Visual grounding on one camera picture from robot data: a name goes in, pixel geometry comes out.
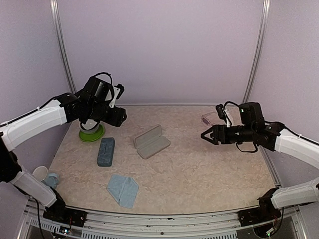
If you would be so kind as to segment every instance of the blue eraser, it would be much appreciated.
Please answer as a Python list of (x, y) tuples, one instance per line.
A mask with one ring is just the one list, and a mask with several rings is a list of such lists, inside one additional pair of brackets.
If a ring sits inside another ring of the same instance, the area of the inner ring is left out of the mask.
[(114, 138), (103, 138), (101, 140), (98, 159), (97, 159), (98, 165), (100, 167), (112, 166), (114, 147), (115, 147)]

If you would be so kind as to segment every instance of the towel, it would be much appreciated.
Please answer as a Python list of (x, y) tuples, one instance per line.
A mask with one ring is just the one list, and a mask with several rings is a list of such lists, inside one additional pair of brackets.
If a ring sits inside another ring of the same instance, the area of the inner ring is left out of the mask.
[(106, 189), (121, 207), (132, 208), (139, 186), (131, 177), (112, 175)]

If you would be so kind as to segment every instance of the marble-patterned surface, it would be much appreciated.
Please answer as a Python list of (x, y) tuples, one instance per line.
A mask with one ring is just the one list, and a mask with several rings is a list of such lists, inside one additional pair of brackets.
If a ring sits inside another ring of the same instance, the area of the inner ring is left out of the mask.
[[(100, 140), (83, 143), (78, 122), (67, 132), (50, 171), (60, 175), (57, 191), (67, 205), (120, 213), (190, 214), (254, 206), (274, 187), (260, 152), (242, 153), (235, 145), (215, 146), (200, 138), (209, 106), (128, 106), (120, 128), (104, 124), (115, 138), (112, 167), (99, 167)], [(239, 112), (230, 109), (235, 123)], [(223, 123), (217, 118), (215, 123)], [(170, 147), (144, 160), (133, 145), (141, 132), (161, 124)], [(252, 145), (242, 145), (252, 149)], [(132, 209), (120, 207), (106, 190), (113, 174), (133, 177), (139, 192)]]

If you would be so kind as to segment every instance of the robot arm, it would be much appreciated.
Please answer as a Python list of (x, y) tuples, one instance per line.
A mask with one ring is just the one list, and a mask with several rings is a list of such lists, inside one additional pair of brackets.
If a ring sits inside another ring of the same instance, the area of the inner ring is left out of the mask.
[[(111, 78), (108, 73), (102, 74)], [(68, 224), (71, 214), (72, 218), (82, 214), (66, 209), (63, 199), (54, 189), (37, 181), (18, 164), (13, 150), (49, 128), (77, 119), (81, 123), (94, 120), (97, 123), (103, 121), (119, 127), (127, 116), (125, 109), (115, 107), (114, 104), (123, 93), (124, 87), (120, 84), (113, 86), (96, 78), (97, 75), (91, 77), (84, 88), (76, 94), (65, 93), (54, 97), (43, 106), (0, 125), (0, 182), (9, 182), (23, 193), (35, 198), (47, 207), (44, 217), (47, 215), (47, 218), (58, 222)]]
[[(225, 120), (223, 105), (216, 106), (221, 119)], [(214, 125), (201, 134), (201, 138), (218, 145), (235, 143), (237, 148), (243, 142), (253, 142), (270, 151), (277, 151), (293, 156), (319, 169), (319, 143), (298, 135), (280, 122), (266, 122), (259, 103), (249, 102), (238, 105), (242, 125), (227, 127)], [(259, 199), (259, 208), (246, 213), (240, 212), (240, 218), (250, 219), (241, 221), (242, 226), (264, 222), (280, 217), (280, 208), (298, 204), (319, 201), (319, 178), (310, 182), (286, 188), (270, 189)]]

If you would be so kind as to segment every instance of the white wall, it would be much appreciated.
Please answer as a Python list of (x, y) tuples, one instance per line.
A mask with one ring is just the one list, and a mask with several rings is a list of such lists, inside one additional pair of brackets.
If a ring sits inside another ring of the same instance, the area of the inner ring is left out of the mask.
[[(0, 0), (0, 122), (68, 91), (50, 12), (50, 2)], [(48, 130), (14, 152), (26, 169), (49, 166), (66, 132)], [(11, 239), (27, 197), (0, 183), (0, 238)]]
[[(269, 22), (250, 101), (269, 121), (319, 141), (319, 1), (271, 1)], [(319, 177), (313, 167), (278, 153), (271, 159), (283, 186)], [(302, 207), (312, 239), (319, 235), (319, 204)]]
[(120, 103), (241, 101), (262, 0), (59, 1), (76, 87), (108, 71)]

